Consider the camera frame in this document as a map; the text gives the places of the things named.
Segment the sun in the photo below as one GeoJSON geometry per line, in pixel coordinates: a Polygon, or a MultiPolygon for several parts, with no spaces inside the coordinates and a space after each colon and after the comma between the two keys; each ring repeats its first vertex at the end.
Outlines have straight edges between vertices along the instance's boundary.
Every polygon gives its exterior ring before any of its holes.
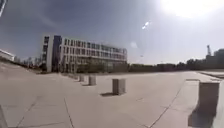
{"type": "Polygon", "coordinates": [[[161,0],[162,8],[176,16],[194,18],[223,6],[224,0],[161,0]]]}

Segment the building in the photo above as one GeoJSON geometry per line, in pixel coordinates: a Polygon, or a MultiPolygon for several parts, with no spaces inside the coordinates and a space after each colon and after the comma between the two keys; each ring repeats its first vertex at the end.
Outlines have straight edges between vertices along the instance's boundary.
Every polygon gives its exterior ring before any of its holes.
{"type": "Polygon", "coordinates": [[[10,61],[14,61],[15,55],[0,49],[0,57],[10,60],[10,61]]]}
{"type": "Polygon", "coordinates": [[[48,72],[76,72],[78,65],[103,64],[107,68],[127,62],[127,50],[104,44],[47,35],[42,40],[42,65],[48,72]]]}

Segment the ground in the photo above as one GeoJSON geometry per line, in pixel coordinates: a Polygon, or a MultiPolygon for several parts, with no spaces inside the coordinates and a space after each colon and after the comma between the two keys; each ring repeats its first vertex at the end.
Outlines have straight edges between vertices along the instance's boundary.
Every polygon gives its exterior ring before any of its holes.
{"type": "Polygon", "coordinates": [[[197,72],[96,76],[88,86],[61,74],[36,75],[0,63],[0,105],[8,127],[21,128],[222,128],[223,82],[217,115],[195,116],[198,80],[219,81],[197,72]],[[126,79],[126,93],[111,95],[112,79],[126,79]]]}

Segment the blue sky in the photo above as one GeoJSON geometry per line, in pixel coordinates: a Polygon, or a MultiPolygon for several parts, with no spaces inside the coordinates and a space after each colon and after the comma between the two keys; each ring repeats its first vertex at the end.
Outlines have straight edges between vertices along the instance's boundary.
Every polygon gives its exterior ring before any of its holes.
{"type": "Polygon", "coordinates": [[[222,6],[189,17],[197,4],[183,8],[172,0],[177,10],[167,11],[172,4],[163,1],[8,0],[0,18],[0,49],[35,57],[42,35],[55,33],[124,47],[129,62],[156,64],[204,58],[208,44],[212,51],[224,47],[222,6]]]}

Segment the stone block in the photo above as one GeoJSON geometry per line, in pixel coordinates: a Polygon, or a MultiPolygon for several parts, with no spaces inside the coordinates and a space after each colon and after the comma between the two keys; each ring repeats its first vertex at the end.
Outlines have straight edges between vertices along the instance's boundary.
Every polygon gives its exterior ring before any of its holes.
{"type": "Polygon", "coordinates": [[[216,116],[219,99],[219,82],[200,82],[197,113],[216,116]]]}
{"type": "Polygon", "coordinates": [[[79,82],[84,82],[84,76],[83,75],[79,75],[79,82]]]}
{"type": "Polygon", "coordinates": [[[89,85],[96,85],[96,77],[89,76],[89,85]]]}
{"type": "Polygon", "coordinates": [[[0,128],[8,128],[1,105],[0,105],[0,128]]]}
{"type": "Polygon", "coordinates": [[[122,95],[125,92],[125,79],[113,79],[113,94],[122,95]]]}

